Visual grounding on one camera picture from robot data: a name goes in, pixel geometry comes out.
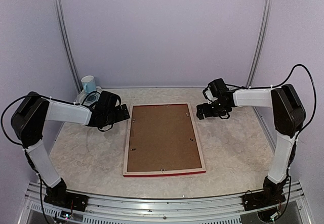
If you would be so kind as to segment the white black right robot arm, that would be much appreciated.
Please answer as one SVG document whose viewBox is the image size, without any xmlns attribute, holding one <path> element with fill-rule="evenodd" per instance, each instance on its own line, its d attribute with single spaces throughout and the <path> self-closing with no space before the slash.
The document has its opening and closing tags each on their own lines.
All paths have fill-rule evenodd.
<svg viewBox="0 0 324 224">
<path fill-rule="evenodd" d="M 264 180 L 259 202 L 269 206 L 279 196 L 289 178 L 289 169 L 294 161 L 297 141 L 301 132 L 312 122 L 314 114 L 306 120 L 306 111 L 294 86 L 285 79 L 277 85 L 237 86 L 218 78 L 211 81 L 202 94 L 206 99 L 196 106 L 196 116 L 203 120 L 209 117 L 229 119 L 235 107 L 263 107 L 273 112 L 276 131 L 274 158 Z"/>
</svg>

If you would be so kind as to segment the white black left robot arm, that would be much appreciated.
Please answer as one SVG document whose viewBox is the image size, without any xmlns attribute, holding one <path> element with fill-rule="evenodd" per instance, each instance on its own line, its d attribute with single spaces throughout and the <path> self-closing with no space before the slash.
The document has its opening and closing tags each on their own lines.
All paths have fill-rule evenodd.
<svg viewBox="0 0 324 224">
<path fill-rule="evenodd" d="M 71 123 L 106 132 L 130 114 L 119 95 L 103 91 L 90 104 L 68 102 L 29 92 L 11 102 L 1 113 L 1 130 L 9 142 L 20 146 L 40 181 L 49 189 L 50 196 L 60 206 L 71 201 L 66 185 L 53 166 L 44 146 L 44 129 L 51 122 Z"/>
</svg>

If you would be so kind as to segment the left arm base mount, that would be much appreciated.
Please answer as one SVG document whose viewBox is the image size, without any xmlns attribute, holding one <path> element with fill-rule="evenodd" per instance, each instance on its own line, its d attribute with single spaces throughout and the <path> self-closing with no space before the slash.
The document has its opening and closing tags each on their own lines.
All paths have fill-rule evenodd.
<svg viewBox="0 0 324 224">
<path fill-rule="evenodd" d="M 44 201 L 54 206 L 70 209 L 71 211 L 85 212 L 88 196 L 67 191 L 65 181 L 61 181 L 54 187 L 46 186 Z"/>
</svg>

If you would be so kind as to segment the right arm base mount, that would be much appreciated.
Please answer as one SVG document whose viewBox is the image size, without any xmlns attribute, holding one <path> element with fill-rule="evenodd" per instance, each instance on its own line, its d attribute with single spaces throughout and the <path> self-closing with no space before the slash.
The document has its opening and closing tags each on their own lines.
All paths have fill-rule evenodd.
<svg viewBox="0 0 324 224">
<path fill-rule="evenodd" d="M 250 211 L 285 202 L 283 187 L 288 179 L 286 177 L 282 182 L 275 184 L 266 176 L 262 191 L 254 193 L 246 191 L 242 196 L 244 210 Z"/>
</svg>

